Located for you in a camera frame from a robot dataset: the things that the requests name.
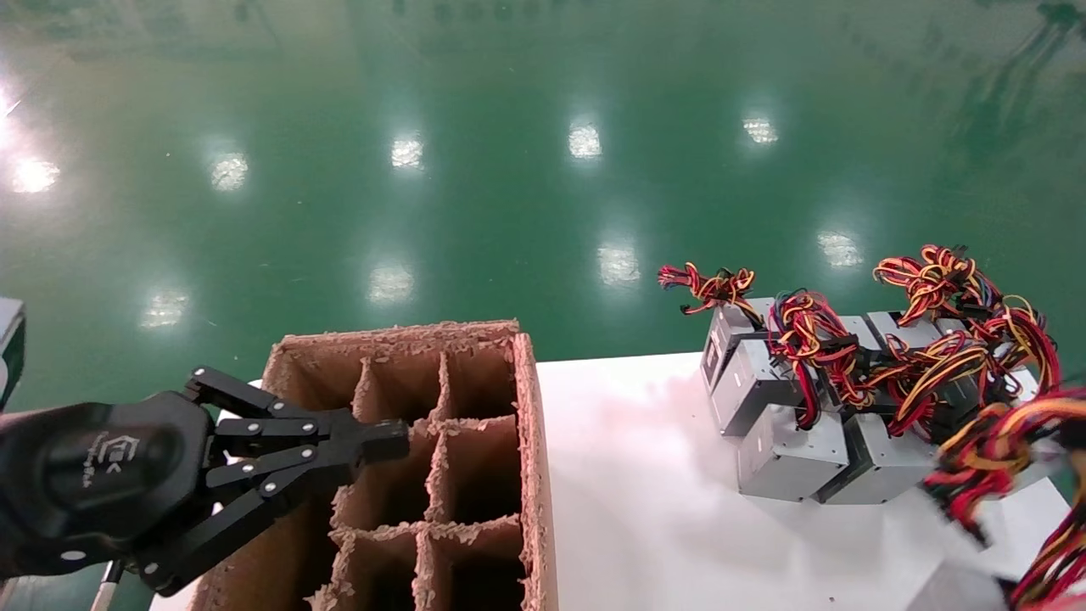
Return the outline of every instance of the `shiny floor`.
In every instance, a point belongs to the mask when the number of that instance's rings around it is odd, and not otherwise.
[[[519,318],[544,360],[694,351],[707,323],[661,263],[861,313],[902,303],[870,269],[925,241],[969,244],[1082,372],[1079,10],[0,0],[13,408],[446,319]],[[21,582],[10,609],[89,608],[98,576]]]

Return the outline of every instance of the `gray object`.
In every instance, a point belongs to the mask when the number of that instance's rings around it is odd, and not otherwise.
[[[798,501],[848,464],[841,417],[823,413],[810,431],[796,428],[796,409],[771,405],[738,449],[740,493]]]
[[[891,437],[876,415],[845,423],[848,467],[818,492],[826,505],[879,505],[915,486],[935,467],[935,446],[911,431]]]
[[[995,576],[944,561],[906,611],[1008,611]]]
[[[720,434],[746,435],[769,404],[798,406],[803,403],[803,391],[793,375],[787,364],[772,364],[765,341],[740,342],[710,395]]]
[[[1033,462],[1014,478],[1012,495],[1055,475],[1059,471],[1072,469],[1068,451],[1050,437],[1035,442],[1030,447],[1030,456]]]
[[[965,331],[965,323],[958,319],[937,319],[935,329],[939,330],[943,335],[949,335],[956,331]]]
[[[883,349],[887,348],[887,335],[905,342],[912,351],[923,348],[943,335],[938,328],[924,320],[914,321],[908,327],[898,327],[895,320],[898,316],[900,313],[868,313],[863,316]]]
[[[0,410],[23,375],[26,317],[23,302],[0,296]]]
[[[863,317],[841,317],[841,323],[845,326],[845,331],[856,334],[861,347],[868,351],[882,348]]]
[[[1040,386],[1037,384],[1037,378],[1033,375],[1033,372],[1024,367],[1010,372],[1010,377],[1019,383],[1019,396],[1018,400],[1014,403],[1015,407],[1033,400],[1033,398],[1037,396],[1037,392],[1040,391]]]
[[[765,319],[773,304],[772,296],[748,298],[747,303]],[[717,385],[720,372],[728,364],[735,347],[743,340],[766,340],[765,330],[756,330],[743,310],[735,305],[718,305],[712,310],[709,322],[709,334],[705,339],[705,351],[702,354],[702,378],[709,393]]]

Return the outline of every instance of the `white table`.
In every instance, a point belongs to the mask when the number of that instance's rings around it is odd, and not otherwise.
[[[893,611],[944,559],[1020,576],[1068,511],[1047,480],[987,504],[997,543],[978,552],[919,491],[867,507],[744,497],[699,358],[539,365],[563,611]]]

